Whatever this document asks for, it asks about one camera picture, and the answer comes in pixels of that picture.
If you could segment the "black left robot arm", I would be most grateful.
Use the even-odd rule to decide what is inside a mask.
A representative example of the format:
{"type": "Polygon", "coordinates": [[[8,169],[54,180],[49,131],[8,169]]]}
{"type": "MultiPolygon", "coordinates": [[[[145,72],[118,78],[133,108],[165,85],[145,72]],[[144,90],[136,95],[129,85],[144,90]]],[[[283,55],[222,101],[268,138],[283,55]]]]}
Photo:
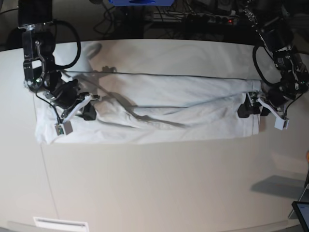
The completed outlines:
{"type": "Polygon", "coordinates": [[[309,72],[294,45],[294,33],[289,25],[289,11],[284,0],[240,0],[239,7],[258,34],[260,41],[253,48],[253,64],[268,87],[266,103],[287,118],[289,107],[309,90],[309,72]],[[268,81],[257,62],[260,47],[268,53],[281,78],[268,81]]]}

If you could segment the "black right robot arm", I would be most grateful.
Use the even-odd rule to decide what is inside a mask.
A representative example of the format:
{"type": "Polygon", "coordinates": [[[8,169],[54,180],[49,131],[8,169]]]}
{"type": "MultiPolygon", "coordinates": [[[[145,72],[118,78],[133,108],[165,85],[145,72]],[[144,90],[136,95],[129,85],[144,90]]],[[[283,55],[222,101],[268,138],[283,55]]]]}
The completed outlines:
{"type": "Polygon", "coordinates": [[[73,67],[81,55],[81,40],[76,29],[68,22],[53,19],[53,4],[50,0],[20,0],[18,2],[18,27],[23,30],[25,85],[33,93],[43,94],[42,101],[53,109],[63,110],[56,114],[57,123],[62,123],[71,115],[77,114],[86,121],[96,119],[97,113],[91,101],[98,95],[81,92],[78,80],[65,82],[62,70],[73,67]],[[77,53],[67,65],[57,65],[53,55],[56,39],[51,26],[65,26],[75,37],[77,53]]]}

